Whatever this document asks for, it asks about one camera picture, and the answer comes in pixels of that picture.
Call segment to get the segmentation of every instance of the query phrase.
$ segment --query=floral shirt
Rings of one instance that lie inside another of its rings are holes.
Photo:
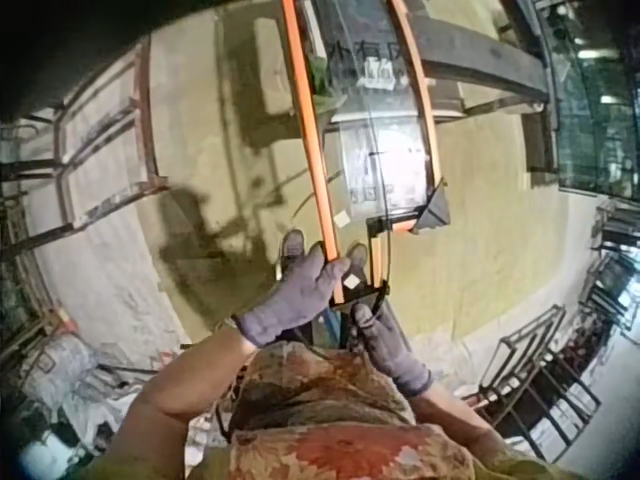
[[[407,401],[365,355],[316,353],[300,343],[256,355],[230,431],[231,445],[211,451],[189,480],[571,478],[506,448],[494,465],[482,465],[440,427],[416,425]],[[83,477],[162,478],[108,456]]]

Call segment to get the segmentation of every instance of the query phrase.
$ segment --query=hand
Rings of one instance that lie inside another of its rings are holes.
[[[391,377],[405,398],[421,395],[431,387],[431,371],[406,347],[400,327],[385,304],[377,316],[366,305],[356,304],[351,316],[364,340],[371,363],[376,370]]]
[[[240,333],[255,346],[263,347],[283,330],[313,320],[326,308],[333,288],[349,269],[350,263],[347,258],[327,265],[324,262],[320,244],[296,259],[263,304],[236,316]]]

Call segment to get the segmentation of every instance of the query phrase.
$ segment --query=glass pane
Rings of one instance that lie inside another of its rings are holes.
[[[299,0],[298,18],[334,213],[424,205],[429,151],[409,61],[382,0]]]
[[[604,12],[564,2],[540,14],[559,96],[560,186],[640,198],[634,97]]]

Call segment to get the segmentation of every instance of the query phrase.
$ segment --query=steel frame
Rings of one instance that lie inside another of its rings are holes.
[[[82,95],[111,67],[105,65],[88,77],[71,95],[64,105],[56,108],[53,119],[53,162],[61,165],[54,174],[62,225],[3,246],[0,259],[12,258],[24,251],[82,232],[97,221],[121,208],[167,189],[166,177],[160,176],[156,163],[151,124],[149,94],[149,61],[151,38],[143,38],[135,47],[135,58],[124,65],[115,75],[134,69],[134,92],[113,111],[103,116],[89,130],[86,138],[73,152],[64,151],[65,119],[78,104]],[[104,199],[100,204],[76,215],[68,193],[69,175],[83,165],[93,154],[105,147],[124,132],[134,129],[138,157],[144,164],[146,180],[136,182]]]
[[[404,0],[386,0],[386,3],[392,19],[399,27],[397,30],[400,40],[404,42],[404,47],[409,54],[408,58],[412,67],[414,85],[417,85],[416,95],[418,97],[418,107],[425,121],[425,141],[429,144],[431,152],[431,174],[435,186],[438,186],[442,180],[442,173],[435,133],[435,119],[431,108],[431,98],[427,90],[426,82],[424,81],[425,73],[422,60],[407,18],[408,10]],[[296,15],[295,0],[282,0],[282,7],[292,65],[292,80],[296,91],[296,106],[298,108],[303,143],[315,193],[320,229],[322,231],[327,259],[333,260],[339,256],[338,241],[333,225],[333,210],[327,185],[327,168],[321,147],[321,136],[316,121],[312,92],[309,86],[309,76]],[[383,223],[389,230],[409,231],[415,226],[417,217],[418,215],[415,215],[414,218],[408,220],[403,219],[399,226],[394,225],[395,221],[393,219],[387,219],[387,222]],[[387,288],[383,285],[384,282],[382,280],[382,248],[378,236],[379,233],[381,232],[377,232],[369,238],[370,265],[372,269],[372,285],[369,286],[370,288],[368,289],[369,297],[375,294],[385,295],[387,292]],[[333,300],[336,307],[346,305],[345,294],[341,283],[339,283],[334,290]]]
[[[521,435],[531,446],[535,455],[546,460],[542,449],[532,438],[529,429],[526,427],[515,409],[518,401],[522,399],[523,395],[529,395],[535,404],[541,408],[544,418],[549,421],[553,429],[565,444],[565,448],[556,458],[553,459],[553,462],[559,460],[567,449],[582,434],[601,405],[600,400],[580,379],[579,375],[571,369],[561,355],[550,348],[550,343],[564,320],[565,315],[566,311],[564,307],[554,305],[549,311],[545,312],[545,314],[536,318],[513,334],[502,338],[499,342],[498,348],[500,348],[500,344],[506,345],[510,349],[510,353],[504,360],[503,364],[498,368],[497,373],[493,375],[493,378],[488,383],[480,386],[478,394],[475,395],[475,400],[477,402],[476,405],[474,405],[474,408],[477,409],[479,413],[481,413],[483,417],[494,427],[496,427],[505,418],[512,418],[518,426]],[[526,345],[525,349],[521,352],[520,356],[516,357],[516,346],[523,342]],[[591,412],[586,412],[580,405],[573,401],[568,395],[566,389],[560,385],[556,378],[554,378],[553,373],[549,370],[549,364],[552,361],[554,361],[559,368],[562,368],[562,370],[573,380],[574,384],[578,385],[593,401],[594,408]],[[539,375],[542,375],[546,380],[548,380],[548,383],[550,387],[553,388],[554,393],[561,400],[564,400],[571,411],[573,411],[576,417],[580,420],[581,426],[577,428],[573,437],[570,437],[567,432],[563,430],[557,419],[553,417],[550,407],[547,406],[540,393],[534,387],[533,381]],[[483,412],[481,407],[492,403],[493,399],[498,401],[502,408],[495,416],[491,417]]]

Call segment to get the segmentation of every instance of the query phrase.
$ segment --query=orange frame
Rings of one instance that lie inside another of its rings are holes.
[[[433,118],[433,110],[431,107],[431,97],[427,89],[426,76],[422,67],[422,60],[418,52],[418,46],[407,20],[407,7],[404,0],[386,0],[390,10],[395,14],[400,25],[400,33],[406,42],[409,50],[409,58],[413,67],[414,81],[418,85],[419,108],[422,110],[429,151],[431,153],[431,167],[433,170],[434,183],[437,186],[442,180],[442,172],[440,169],[440,155],[436,140],[435,120]],[[316,123],[315,111],[313,108],[313,97],[309,87],[309,77],[307,75],[304,51],[302,48],[302,39],[298,27],[298,18],[296,16],[295,0],[282,0],[284,10],[284,20],[289,39],[289,53],[291,54],[291,62],[293,66],[293,81],[295,84],[296,97],[298,103],[298,113],[302,124],[302,134],[304,148],[309,163],[309,172],[311,173],[311,182],[315,193],[316,206],[320,220],[320,229],[327,254],[327,260],[331,261],[339,256],[338,242],[336,232],[333,225],[333,210],[331,208],[331,200],[327,186],[327,173],[322,147],[320,145],[320,135],[318,125]],[[409,231],[415,226],[416,221],[404,221],[393,226],[394,232]],[[371,272],[372,283],[374,287],[382,284],[382,249],[380,239],[370,239],[371,248]],[[336,285],[333,298],[336,304],[344,303],[344,291],[342,284]]]

